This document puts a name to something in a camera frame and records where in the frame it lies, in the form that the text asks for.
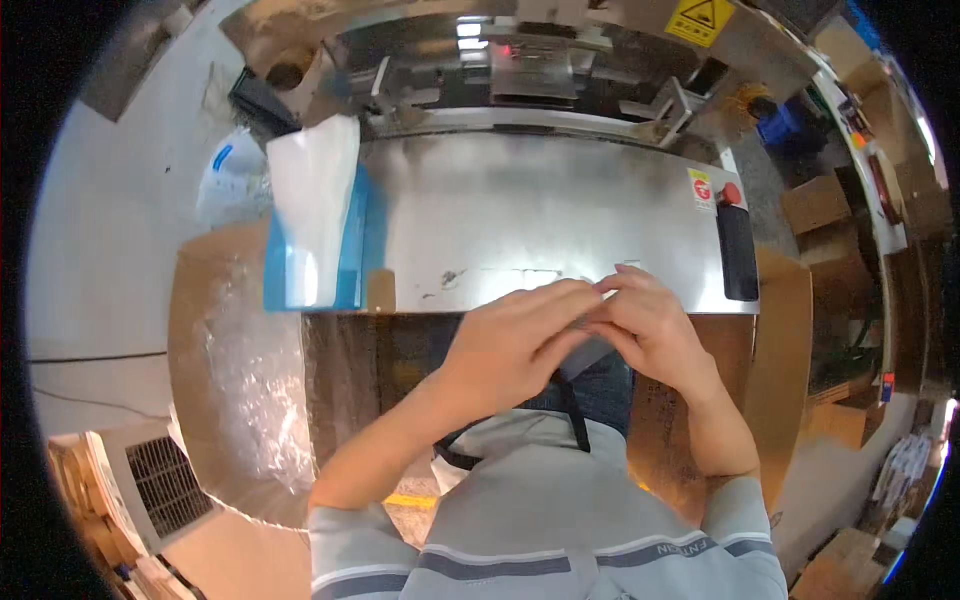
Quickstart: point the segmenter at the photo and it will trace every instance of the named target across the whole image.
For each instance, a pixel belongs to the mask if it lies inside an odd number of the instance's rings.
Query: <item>shirt sleeve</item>
[[[787,597],[786,578],[770,540],[770,521],[758,479],[737,477],[714,492],[701,525],[752,579],[770,588],[772,593],[764,597]]]
[[[318,507],[307,518],[312,600],[397,598],[420,552],[379,504],[362,511]]]

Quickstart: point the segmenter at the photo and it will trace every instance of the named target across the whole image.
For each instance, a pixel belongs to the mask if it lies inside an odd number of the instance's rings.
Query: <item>stainless steel table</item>
[[[688,169],[714,193],[742,189],[736,173],[638,146],[492,132],[379,139],[362,155],[387,198],[397,312],[470,310],[560,277],[597,281],[617,262],[659,277],[689,313],[758,311],[724,293],[715,212],[698,206]]]

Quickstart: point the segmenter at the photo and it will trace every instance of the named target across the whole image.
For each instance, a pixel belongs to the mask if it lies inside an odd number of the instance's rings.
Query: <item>warning sticker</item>
[[[716,202],[713,201],[713,188],[710,187],[710,175],[696,169],[687,169],[690,175],[690,187],[693,188],[693,202],[697,210],[717,213]]]
[[[664,31],[709,48],[731,15],[727,0],[680,0]]]

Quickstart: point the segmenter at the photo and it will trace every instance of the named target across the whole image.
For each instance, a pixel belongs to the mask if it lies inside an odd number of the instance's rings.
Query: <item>black strap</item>
[[[560,390],[560,399],[564,404],[564,412],[570,417],[570,425],[573,427],[573,438],[577,441],[577,447],[589,454],[590,440],[587,435],[587,423],[584,421],[584,414],[580,412],[580,406],[577,405],[577,397],[573,394],[573,384],[564,379],[559,371],[553,373],[550,381]],[[448,435],[436,444],[433,444],[433,449],[451,467],[473,470],[483,459],[475,456],[467,456],[466,454],[460,454],[459,452],[451,450],[450,445],[460,437],[463,431],[455,433],[456,435]]]

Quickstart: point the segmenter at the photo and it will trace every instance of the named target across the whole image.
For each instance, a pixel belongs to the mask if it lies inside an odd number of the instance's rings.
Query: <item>yellow warning sign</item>
[[[727,0],[680,0],[664,31],[709,48],[733,10]]]

